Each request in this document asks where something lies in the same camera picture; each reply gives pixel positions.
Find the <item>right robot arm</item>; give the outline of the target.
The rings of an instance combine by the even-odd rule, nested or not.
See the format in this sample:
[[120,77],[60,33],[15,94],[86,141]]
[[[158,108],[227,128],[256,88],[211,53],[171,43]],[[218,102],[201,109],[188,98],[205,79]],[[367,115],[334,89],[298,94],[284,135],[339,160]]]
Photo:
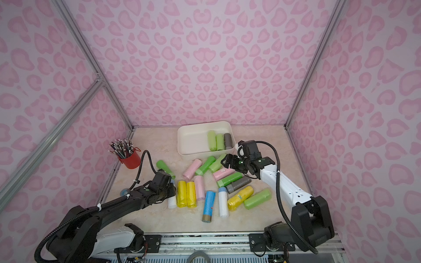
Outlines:
[[291,244],[303,252],[318,254],[317,247],[335,236],[327,201],[302,190],[281,172],[279,154],[272,144],[240,141],[236,149],[235,155],[222,159],[222,166],[251,174],[272,188],[283,218],[264,229],[265,248],[276,251]]

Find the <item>white plastic storage box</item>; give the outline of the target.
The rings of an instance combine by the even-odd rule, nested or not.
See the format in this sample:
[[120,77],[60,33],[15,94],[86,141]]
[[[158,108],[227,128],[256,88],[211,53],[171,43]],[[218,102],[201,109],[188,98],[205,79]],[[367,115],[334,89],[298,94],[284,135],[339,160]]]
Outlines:
[[[209,131],[222,135],[230,134],[229,147],[226,147],[224,151],[211,151],[207,136]],[[177,150],[185,160],[203,159],[209,156],[218,157],[223,153],[232,153],[235,144],[231,124],[227,121],[181,126],[177,131]]]

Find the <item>blue tape roll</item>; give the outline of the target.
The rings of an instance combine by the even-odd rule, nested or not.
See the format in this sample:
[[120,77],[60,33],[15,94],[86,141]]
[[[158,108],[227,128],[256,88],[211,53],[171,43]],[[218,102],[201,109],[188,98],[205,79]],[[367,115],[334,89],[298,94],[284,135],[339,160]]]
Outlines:
[[129,194],[129,189],[128,188],[124,188],[121,190],[120,192],[120,196],[125,196]]

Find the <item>grey roll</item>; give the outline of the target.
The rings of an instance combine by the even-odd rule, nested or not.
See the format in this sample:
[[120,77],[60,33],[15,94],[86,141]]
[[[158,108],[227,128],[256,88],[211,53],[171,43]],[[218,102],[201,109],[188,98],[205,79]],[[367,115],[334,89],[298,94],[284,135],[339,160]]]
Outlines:
[[229,194],[234,193],[235,191],[239,190],[240,188],[250,184],[252,181],[251,178],[248,177],[242,177],[241,179],[232,182],[231,184],[226,186],[227,192]]
[[226,150],[233,148],[232,137],[230,133],[224,134],[224,146]]

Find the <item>light green roll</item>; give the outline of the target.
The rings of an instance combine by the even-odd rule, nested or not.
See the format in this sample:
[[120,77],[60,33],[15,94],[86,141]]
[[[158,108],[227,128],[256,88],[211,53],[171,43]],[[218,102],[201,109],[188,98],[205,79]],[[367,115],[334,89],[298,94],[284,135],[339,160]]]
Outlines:
[[222,160],[226,157],[227,155],[224,153],[221,156],[219,156],[210,166],[209,166],[209,170],[212,173],[217,172],[218,170],[220,170],[222,168]]
[[216,133],[213,130],[210,130],[207,133],[207,141],[208,141],[208,147],[210,151],[217,151],[217,139],[216,139]]

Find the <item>yellow roll with label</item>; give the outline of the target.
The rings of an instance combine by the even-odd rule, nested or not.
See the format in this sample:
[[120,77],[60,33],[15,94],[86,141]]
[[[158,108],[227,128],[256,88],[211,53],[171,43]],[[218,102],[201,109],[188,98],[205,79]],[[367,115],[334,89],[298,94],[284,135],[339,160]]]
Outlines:
[[254,194],[254,188],[247,186],[240,190],[236,195],[231,197],[228,202],[229,211],[235,211],[246,199],[250,198]]

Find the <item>yellow roll left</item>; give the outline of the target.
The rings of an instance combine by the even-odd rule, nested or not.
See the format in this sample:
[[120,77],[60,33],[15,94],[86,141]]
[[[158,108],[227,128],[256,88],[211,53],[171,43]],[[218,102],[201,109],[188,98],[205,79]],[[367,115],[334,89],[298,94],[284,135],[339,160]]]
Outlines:
[[177,207],[184,208],[187,206],[187,187],[184,180],[178,181],[177,186]]

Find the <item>pink roll upper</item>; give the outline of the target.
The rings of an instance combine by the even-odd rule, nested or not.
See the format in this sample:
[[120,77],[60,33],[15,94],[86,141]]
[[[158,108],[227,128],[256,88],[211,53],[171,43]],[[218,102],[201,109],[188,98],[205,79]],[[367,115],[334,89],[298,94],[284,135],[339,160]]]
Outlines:
[[196,171],[202,165],[202,161],[200,159],[195,159],[192,164],[187,168],[187,170],[183,173],[183,178],[186,181],[190,181],[194,176]]

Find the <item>pink roll lower middle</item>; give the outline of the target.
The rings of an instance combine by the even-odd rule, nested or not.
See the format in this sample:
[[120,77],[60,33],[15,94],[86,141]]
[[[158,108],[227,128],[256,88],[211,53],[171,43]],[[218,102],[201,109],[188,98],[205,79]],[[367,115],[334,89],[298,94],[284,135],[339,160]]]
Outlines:
[[206,191],[205,191],[205,182],[204,182],[203,176],[196,175],[194,177],[194,184],[195,184],[195,191],[196,191],[196,200],[204,201],[206,198]]

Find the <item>dark green roll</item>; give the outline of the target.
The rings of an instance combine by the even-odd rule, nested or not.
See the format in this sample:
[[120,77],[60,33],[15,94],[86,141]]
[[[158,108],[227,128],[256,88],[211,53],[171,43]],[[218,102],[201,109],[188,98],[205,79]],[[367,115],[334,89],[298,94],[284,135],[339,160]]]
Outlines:
[[171,176],[172,179],[175,179],[175,174],[174,172],[171,170],[171,168],[166,164],[165,161],[163,160],[159,160],[156,162],[156,166],[158,170],[163,170],[164,172],[166,172],[167,174],[169,174]]

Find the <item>yellow roll right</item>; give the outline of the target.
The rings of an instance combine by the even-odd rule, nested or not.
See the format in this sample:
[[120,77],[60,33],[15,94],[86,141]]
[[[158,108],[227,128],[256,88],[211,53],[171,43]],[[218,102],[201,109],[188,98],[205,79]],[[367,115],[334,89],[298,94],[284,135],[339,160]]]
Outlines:
[[187,194],[186,195],[187,207],[188,208],[197,207],[195,183],[193,181],[190,181],[186,184],[186,194]]

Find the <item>red pen holder cup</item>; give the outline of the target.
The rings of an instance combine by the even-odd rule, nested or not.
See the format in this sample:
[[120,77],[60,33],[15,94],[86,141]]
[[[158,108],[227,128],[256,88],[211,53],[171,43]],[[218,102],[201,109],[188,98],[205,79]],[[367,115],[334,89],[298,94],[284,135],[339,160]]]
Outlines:
[[141,162],[141,157],[138,155],[139,152],[141,152],[141,150],[138,147],[136,147],[130,157],[119,157],[118,160],[120,161],[120,163],[124,164],[128,169],[136,169],[140,166]]

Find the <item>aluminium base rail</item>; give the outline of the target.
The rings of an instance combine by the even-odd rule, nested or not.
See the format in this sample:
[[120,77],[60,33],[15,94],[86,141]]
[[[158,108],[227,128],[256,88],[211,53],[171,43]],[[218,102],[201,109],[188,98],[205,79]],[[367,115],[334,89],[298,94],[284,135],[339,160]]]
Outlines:
[[128,228],[108,231],[93,251],[76,253],[72,263],[347,263],[338,236],[322,244],[318,254],[290,243],[268,248],[261,232],[145,233]]

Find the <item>pink roll with label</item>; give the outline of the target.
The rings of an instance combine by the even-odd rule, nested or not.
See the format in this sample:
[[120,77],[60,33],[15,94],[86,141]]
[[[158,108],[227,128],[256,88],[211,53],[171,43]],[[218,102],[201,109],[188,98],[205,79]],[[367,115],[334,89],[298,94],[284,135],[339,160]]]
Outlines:
[[235,173],[234,169],[231,168],[221,168],[220,170],[216,171],[215,173],[213,173],[213,177],[215,178],[216,181],[219,181],[231,174]]

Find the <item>white roll blue cap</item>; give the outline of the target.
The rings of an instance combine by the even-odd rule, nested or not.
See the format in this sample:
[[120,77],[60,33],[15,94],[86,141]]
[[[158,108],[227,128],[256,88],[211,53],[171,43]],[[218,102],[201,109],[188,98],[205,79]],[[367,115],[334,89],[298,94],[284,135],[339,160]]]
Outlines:
[[218,189],[218,202],[219,202],[219,216],[221,218],[229,217],[228,208],[228,191],[225,187]]
[[174,209],[177,207],[177,197],[176,195],[167,199],[168,209]]

